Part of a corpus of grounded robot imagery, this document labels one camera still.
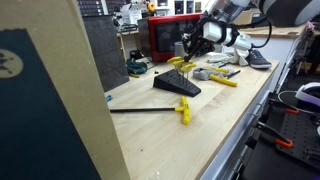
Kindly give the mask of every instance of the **metal rod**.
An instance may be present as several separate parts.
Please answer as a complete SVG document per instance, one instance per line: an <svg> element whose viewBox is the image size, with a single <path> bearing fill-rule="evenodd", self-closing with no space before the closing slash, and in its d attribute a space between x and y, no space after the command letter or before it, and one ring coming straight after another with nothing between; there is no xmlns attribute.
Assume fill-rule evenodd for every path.
<svg viewBox="0 0 320 180"><path fill-rule="evenodd" d="M141 108L141 109L110 109L111 113L146 112L146 111L175 111L175 108Z"/></svg>

